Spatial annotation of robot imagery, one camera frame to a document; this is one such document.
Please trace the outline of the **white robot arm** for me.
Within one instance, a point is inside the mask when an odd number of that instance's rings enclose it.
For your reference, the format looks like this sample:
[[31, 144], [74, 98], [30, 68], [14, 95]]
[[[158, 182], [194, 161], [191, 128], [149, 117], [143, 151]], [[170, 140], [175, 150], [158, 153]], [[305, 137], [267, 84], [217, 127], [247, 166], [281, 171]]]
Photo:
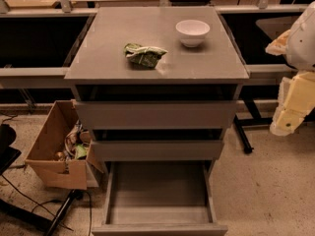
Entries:
[[265, 51], [276, 56], [284, 55], [287, 65], [297, 70], [292, 79], [281, 81], [279, 105], [270, 126], [272, 134], [287, 136], [293, 134], [315, 108], [315, 2]]

